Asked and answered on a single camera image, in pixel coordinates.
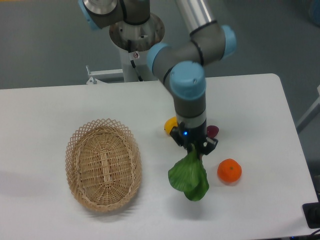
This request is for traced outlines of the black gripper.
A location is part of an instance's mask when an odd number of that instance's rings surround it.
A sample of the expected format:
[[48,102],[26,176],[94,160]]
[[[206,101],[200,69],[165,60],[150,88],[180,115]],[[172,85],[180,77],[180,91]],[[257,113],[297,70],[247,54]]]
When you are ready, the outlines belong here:
[[200,160],[203,159],[204,155],[210,154],[219,142],[216,138],[208,136],[206,120],[193,128],[188,128],[184,122],[181,122],[178,126],[172,128],[170,136],[188,153],[196,150]]

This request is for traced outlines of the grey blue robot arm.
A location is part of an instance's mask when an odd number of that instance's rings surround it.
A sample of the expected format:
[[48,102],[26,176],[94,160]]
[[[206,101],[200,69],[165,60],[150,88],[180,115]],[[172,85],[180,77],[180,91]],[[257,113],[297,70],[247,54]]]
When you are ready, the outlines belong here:
[[148,0],[80,0],[92,29],[109,28],[118,48],[125,82],[159,80],[173,97],[177,125],[169,135],[188,152],[210,154],[218,141],[207,132],[204,66],[234,53],[237,40],[219,25],[207,1],[178,0],[189,33],[178,48],[163,42],[165,27]]

